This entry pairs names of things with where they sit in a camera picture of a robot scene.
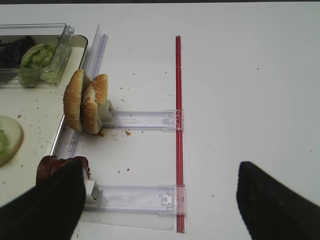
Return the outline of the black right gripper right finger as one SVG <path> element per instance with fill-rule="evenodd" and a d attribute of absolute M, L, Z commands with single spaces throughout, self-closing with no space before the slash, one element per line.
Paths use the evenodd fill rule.
<path fill-rule="evenodd" d="M 250 161 L 239 165 L 236 201 L 253 240 L 320 238 L 320 207 Z"/>

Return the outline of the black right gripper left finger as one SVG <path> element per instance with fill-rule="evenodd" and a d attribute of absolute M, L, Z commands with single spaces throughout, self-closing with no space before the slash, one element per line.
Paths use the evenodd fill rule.
<path fill-rule="evenodd" d="M 0 208 L 2 240 L 69 240 L 86 200 L 83 167 L 72 161 Z"/>

